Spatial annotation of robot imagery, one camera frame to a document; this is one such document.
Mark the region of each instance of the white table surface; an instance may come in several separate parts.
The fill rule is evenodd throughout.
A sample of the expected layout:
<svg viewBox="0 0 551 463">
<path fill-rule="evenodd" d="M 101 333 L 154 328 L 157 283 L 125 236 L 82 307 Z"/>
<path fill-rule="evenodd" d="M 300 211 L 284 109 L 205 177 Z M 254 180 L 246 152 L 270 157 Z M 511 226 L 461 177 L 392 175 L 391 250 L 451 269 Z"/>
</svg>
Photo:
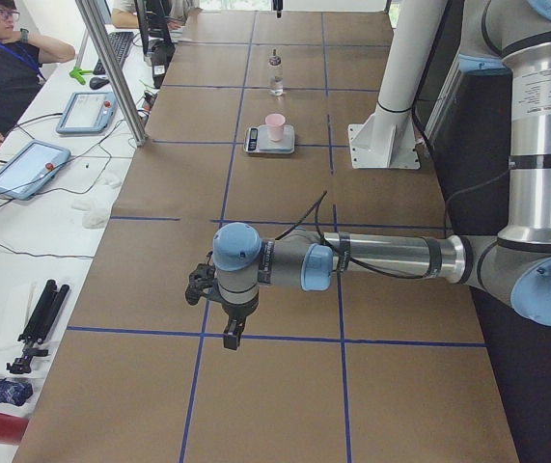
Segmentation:
<svg viewBox="0 0 551 463">
<path fill-rule="evenodd" d="M 92 69 L 95 63 L 96 53 L 89 42 L 82 68 Z M 80 85 L 69 77 L 74 65 L 75 60 L 72 60 L 57 67 L 21 121 L 63 112 L 73 92 L 91 91 L 88 86 L 90 75 L 85 76 L 87 85 Z M 146 89 L 152 91 L 151 69 L 144 64 L 140 46 L 132 47 L 124 63 L 124 75 L 136 103 Z M 111 90 L 108 85 L 98 92 Z M 109 212 L 116 200 L 120 192 L 120 183 L 127 173 L 136 148 L 127 124 L 122 121 L 123 118 L 119 109 L 106 130 L 97 136 L 58 135 L 55 131 L 58 117 L 24 125 L 35 139 L 68 148 L 72 156 L 80 156 L 59 171 L 42 191 L 66 188 L 74 192 L 85 192 L 92 188 L 82 195 L 62 190 L 51 191 L 28 201 L 13 201 L 0 207 L 1 244 L 19 252 L 38 255 L 95 255 L 104 229 L 85 228 L 82 222 L 85 212 L 74 206 L 76 202 L 95 202 L 98 207 Z M 97 146 L 87 152 L 107 135 L 110 136 L 102 146 L 109 153 Z M 0 149 L 0 160 L 11 159 L 30 140 L 31 138 L 20 129 L 14 130 Z M 56 280 L 58 287 L 63 284 L 70 286 L 68 297 L 48 336 L 49 342 L 43 345 L 50 349 L 50 355 L 34 359 L 31 364 L 33 372 L 18 376 L 31 380 L 33 396 L 21 407 L 0 404 L 1 413 L 28 417 L 35 409 L 41 387 L 67 327 L 91 261 L 85 258 L 19 256 L 0 247 L 0 377 L 12 377 L 5 370 L 5 365 L 7 362 L 12 363 L 22 354 L 24 344 L 17 342 L 17 336 L 24 327 L 23 322 L 27 319 L 28 312 L 35 308 L 47 280 Z M 12 461 L 16 450 L 16 446 L 0 444 L 0 463 Z"/>
</svg>

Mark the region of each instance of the keyboard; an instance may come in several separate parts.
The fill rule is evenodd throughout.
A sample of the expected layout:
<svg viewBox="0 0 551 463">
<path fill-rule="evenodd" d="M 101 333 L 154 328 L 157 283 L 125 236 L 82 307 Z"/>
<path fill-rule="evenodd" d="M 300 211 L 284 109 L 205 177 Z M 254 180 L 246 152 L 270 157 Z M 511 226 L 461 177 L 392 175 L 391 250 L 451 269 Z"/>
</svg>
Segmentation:
<svg viewBox="0 0 551 463">
<path fill-rule="evenodd" d="M 114 50 L 114 56 L 116 57 L 119 66 L 121 66 L 122 68 L 124 60 L 127 58 L 129 50 L 131 49 L 131 44 L 133 42 L 133 32 L 110 32 L 108 34 L 108 40 L 110 40 L 110 45 L 112 45 L 112 49 Z M 101 62 L 101 60 L 97 61 L 95 69 L 93 69 L 93 74 L 105 74 L 105 69 L 103 68 L 103 63 Z"/>
</svg>

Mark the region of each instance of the tablet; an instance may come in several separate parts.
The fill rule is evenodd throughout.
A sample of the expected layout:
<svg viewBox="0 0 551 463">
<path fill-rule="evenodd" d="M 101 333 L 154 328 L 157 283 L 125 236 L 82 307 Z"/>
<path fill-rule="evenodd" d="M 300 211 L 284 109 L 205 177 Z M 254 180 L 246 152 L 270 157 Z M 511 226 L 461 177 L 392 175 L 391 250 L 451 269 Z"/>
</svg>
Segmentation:
<svg viewBox="0 0 551 463">
<path fill-rule="evenodd" d="M 67 164 L 71 152 L 31 141 L 0 170 L 0 195 L 28 200 Z"/>
<path fill-rule="evenodd" d="M 112 121 L 116 107 L 117 99 L 112 92 L 75 92 L 56 131 L 65 135 L 100 133 Z"/>
</svg>

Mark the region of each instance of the clear bottle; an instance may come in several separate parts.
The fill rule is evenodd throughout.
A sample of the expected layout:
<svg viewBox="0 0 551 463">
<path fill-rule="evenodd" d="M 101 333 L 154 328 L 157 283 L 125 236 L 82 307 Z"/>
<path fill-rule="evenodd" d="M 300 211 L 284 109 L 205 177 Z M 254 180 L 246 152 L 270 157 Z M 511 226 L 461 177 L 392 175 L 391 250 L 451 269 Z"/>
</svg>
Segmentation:
<svg viewBox="0 0 551 463">
<path fill-rule="evenodd" d="M 282 95 L 284 93 L 284 71 L 282 69 L 282 59 L 277 56 L 275 48 L 273 48 L 273 56 L 268 59 L 268 74 L 271 94 L 275 96 Z"/>
</svg>

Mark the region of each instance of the black mouse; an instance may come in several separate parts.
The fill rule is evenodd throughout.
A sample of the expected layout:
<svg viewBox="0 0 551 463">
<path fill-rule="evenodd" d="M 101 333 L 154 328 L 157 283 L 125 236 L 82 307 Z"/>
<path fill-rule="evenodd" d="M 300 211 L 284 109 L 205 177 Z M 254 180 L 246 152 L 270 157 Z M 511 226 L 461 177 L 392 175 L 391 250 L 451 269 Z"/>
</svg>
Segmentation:
<svg viewBox="0 0 551 463">
<path fill-rule="evenodd" d="M 92 77 L 89 81 L 89 87 L 91 87 L 93 90 L 97 90 L 104 85 L 108 85 L 109 83 L 110 81 L 105 77 Z"/>
</svg>

